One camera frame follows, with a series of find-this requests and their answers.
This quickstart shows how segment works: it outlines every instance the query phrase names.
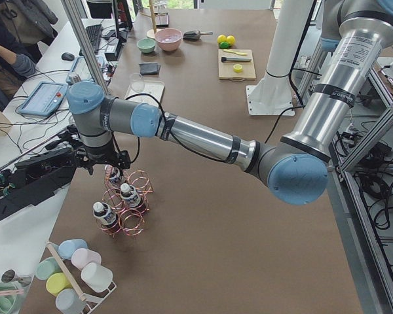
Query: bottle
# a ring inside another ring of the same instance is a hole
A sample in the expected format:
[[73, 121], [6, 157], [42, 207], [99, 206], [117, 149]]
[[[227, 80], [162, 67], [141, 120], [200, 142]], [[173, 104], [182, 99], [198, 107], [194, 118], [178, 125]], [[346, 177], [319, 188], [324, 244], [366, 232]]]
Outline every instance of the bottle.
[[100, 221], [108, 234], [114, 234], [121, 228], [118, 214], [106, 203], [97, 201], [93, 205], [93, 216]]
[[106, 165], [105, 166], [105, 170], [108, 169], [108, 167], [111, 167], [111, 173], [109, 174], [109, 182], [113, 185], [113, 186], [120, 186], [121, 182], [122, 182], [122, 172], [116, 168], [116, 167], [112, 167], [111, 165]]
[[125, 201], [125, 204], [131, 208], [144, 214], [147, 210], [147, 205], [144, 199], [138, 194], [137, 189], [129, 185], [128, 183], [121, 184], [121, 198]]

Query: cutting board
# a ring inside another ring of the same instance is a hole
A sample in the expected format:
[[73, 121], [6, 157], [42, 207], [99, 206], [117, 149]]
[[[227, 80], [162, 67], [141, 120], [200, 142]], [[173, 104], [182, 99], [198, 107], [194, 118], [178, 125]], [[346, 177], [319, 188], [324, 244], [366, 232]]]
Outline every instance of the cutting board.
[[[252, 51], [250, 49], [232, 49], [238, 52], [245, 52], [247, 56], [238, 56], [230, 52], [218, 50], [218, 77], [220, 80], [255, 80], [255, 64], [253, 63]], [[228, 58], [251, 58], [251, 62], [221, 62], [221, 57]], [[234, 64], [241, 64], [243, 72], [236, 73], [233, 71]]]

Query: pink bowl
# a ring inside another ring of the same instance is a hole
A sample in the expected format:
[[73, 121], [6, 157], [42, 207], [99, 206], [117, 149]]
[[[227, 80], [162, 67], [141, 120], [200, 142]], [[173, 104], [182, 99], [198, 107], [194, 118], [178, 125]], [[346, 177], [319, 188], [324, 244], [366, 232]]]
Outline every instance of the pink bowl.
[[174, 51], [182, 42], [182, 32], [176, 28], [164, 28], [155, 33], [155, 40], [160, 49]]

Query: metal jigger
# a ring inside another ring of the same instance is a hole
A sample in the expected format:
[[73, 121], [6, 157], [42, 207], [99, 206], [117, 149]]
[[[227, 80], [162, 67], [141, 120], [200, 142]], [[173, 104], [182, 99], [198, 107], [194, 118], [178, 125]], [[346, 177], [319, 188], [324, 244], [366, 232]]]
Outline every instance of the metal jigger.
[[26, 287], [32, 282], [32, 278], [30, 276], [19, 277], [14, 270], [7, 270], [1, 276], [2, 283], [11, 283], [13, 281], [17, 281], [22, 287]]

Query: yellow cup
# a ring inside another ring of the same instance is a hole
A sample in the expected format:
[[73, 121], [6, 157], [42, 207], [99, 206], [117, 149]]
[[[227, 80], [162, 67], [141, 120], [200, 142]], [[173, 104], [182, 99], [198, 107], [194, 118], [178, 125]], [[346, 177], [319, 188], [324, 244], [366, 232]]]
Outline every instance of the yellow cup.
[[64, 289], [72, 288], [71, 283], [63, 273], [55, 273], [54, 275], [51, 275], [47, 279], [47, 284], [45, 286], [47, 291], [53, 296], [57, 296]]

